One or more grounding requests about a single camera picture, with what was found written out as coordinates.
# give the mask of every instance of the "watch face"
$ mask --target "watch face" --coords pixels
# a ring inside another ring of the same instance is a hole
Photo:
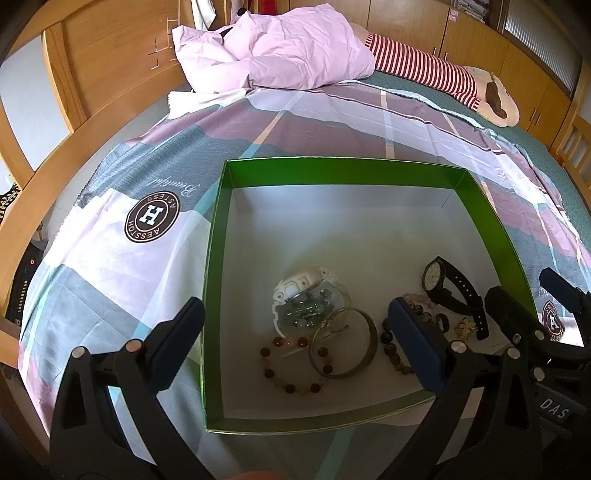
[[[440,278],[441,265],[437,261],[433,261],[427,266],[423,275],[423,288],[425,291],[430,291],[437,287]]]

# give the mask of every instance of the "metal bangle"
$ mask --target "metal bangle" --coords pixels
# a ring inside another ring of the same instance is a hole
[[[330,325],[330,322],[332,320],[334,320],[337,315],[339,315],[340,313],[346,312],[348,310],[352,310],[354,312],[359,313],[365,319],[365,322],[367,323],[368,329],[369,329],[368,349],[366,350],[365,355],[363,356],[361,361],[357,365],[355,365],[353,368],[351,368],[350,370],[347,370],[346,372],[343,372],[341,374],[325,374],[322,371],[322,368],[316,364],[316,360],[314,358],[314,346],[316,344],[316,339],[318,338],[318,334],[320,333],[320,331],[324,328],[327,328]],[[308,346],[308,357],[310,358],[310,363],[314,367],[314,370],[316,370],[316,372],[318,372],[320,375],[322,375],[323,377],[326,377],[326,378],[330,378],[331,380],[342,380],[344,378],[352,377],[353,375],[361,372],[361,370],[363,370],[365,367],[367,367],[374,360],[374,357],[375,357],[375,354],[377,351],[378,351],[378,331],[375,327],[375,323],[372,320],[372,318],[367,313],[365,313],[363,310],[359,310],[354,307],[343,307],[341,309],[335,310],[330,315],[330,317],[328,317],[323,322],[320,322],[320,324],[318,325],[318,327],[314,331],[312,338],[310,339],[310,345]]]

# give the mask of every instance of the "white cloth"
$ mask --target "white cloth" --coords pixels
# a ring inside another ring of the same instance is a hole
[[[173,120],[185,113],[197,112],[211,105],[227,106],[240,100],[250,89],[237,88],[223,93],[170,92],[168,94],[168,119]]]
[[[191,0],[193,20],[197,30],[207,30],[216,18],[212,0]]]

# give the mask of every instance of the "pink blanket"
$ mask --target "pink blanket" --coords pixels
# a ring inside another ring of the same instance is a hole
[[[284,15],[241,16],[217,31],[173,29],[176,54],[196,92],[244,87],[309,90],[374,72],[375,58],[328,4]]]

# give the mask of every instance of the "wooden bed frame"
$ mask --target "wooden bed frame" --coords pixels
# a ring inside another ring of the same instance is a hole
[[[229,24],[230,0],[213,0],[211,28]],[[258,9],[258,2],[253,2]],[[170,31],[194,26],[191,0],[48,0],[9,54],[41,35],[53,92],[70,134],[33,171],[0,99],[0,157],[21,193],[0,224],[0,304],[7,306],[17,266],[37,227],[68,182],[116,132],[186,79]],[[0,362],[18,366],[20,329],[0,317]],[[33,433],[0,374],[0,411],[41,463]]]
[[[585,180],[583,178],[583,169],[591,159],[591,124],[582,118],[579,112],[590,84],[591,67],[587,63],[583,63],[573,101],[558,136],[550,148],[552,156],[573,180],[589,213],[591,213],[591,179]],[[587,145],[582,157],[577,155],[581,140],[584,140]]]

